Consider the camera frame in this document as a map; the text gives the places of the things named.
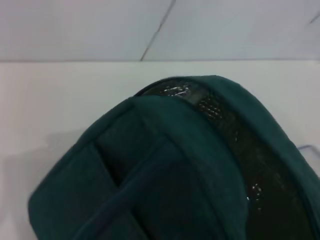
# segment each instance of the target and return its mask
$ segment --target green fabric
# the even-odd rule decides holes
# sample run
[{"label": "green fabric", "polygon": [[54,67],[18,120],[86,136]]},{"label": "green fabric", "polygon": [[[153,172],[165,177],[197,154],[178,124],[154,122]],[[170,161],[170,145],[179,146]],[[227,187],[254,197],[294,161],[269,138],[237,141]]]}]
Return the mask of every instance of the green fabric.
[{"label": "green fabric", "polygon": [[173,143],[183,154],[182,164],[170,168],[151,190],[135,196],[133,207],[97,229],[94,239],[251,237],[248,183],[239,156],[219,127],[197,108],[197,101],[209,92],[223,98],[293,176],[312,234],[319,239],[319,179],[261,103],[219,76],[172,79],[187,81],[187,89],[204,89],[185,98],[149,95],[125,100],[89,127],[54,166],[28,204],[38,239],[73,240],[103,204],[126,189],[139,169],[152,164],[151,156],[164,143]]}]

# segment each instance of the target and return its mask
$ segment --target white table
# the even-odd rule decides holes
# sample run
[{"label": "white table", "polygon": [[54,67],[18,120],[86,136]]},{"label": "white table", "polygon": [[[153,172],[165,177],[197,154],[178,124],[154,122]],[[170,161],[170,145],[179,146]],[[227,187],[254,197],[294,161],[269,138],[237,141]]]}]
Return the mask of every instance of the white table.
[{"label": "white table", "polygon": [[154,81],[190,75],[240,83],[296,145],[320,146],[319,62],[1,63],[0,239],[36,239],[28,197],[91,123]]}]

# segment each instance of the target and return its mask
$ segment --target black mesh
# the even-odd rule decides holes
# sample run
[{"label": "black mesh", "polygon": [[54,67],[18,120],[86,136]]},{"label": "black mesh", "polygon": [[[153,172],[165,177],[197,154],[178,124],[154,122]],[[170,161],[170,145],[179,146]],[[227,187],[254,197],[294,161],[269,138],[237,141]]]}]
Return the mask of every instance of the black mesh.
[{"label": "black mesh", "polygon": [[[154,85],[141,95],[186,97],[199,86],[183,80]],[[247,188],[249,240],[314,240],[291,175],[278,156],[214,92],[203,91],[195,107],[221,134],[237,158]]]}]

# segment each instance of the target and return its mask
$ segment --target dark green backpack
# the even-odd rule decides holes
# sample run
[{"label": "dark green backpack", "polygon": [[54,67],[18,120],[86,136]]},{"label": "dark green backpack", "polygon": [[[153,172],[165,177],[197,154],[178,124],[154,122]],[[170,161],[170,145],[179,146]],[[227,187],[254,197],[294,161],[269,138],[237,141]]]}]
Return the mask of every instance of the dark green backpack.
[{"label": "dark green backpack", "polygon": [[28,210],[39,240],[319,240],[319,200],[262,104],[200,76],[156,82],[102,116]]}]

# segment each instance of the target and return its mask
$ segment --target backpack strap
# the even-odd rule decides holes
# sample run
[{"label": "backpack strap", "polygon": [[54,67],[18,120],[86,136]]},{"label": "backpack strap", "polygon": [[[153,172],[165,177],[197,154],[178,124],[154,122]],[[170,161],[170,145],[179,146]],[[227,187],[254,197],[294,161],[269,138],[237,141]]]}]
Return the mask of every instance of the backpack strap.
[{"label": "backpack strap", "polygon": [[163,177],[169,168],[184,161],[177,147],[166,140],[147,157],[144,165],[129,174],[118,192],[108,199],[78,230],[72,240],[91,240],[130,208]]}]

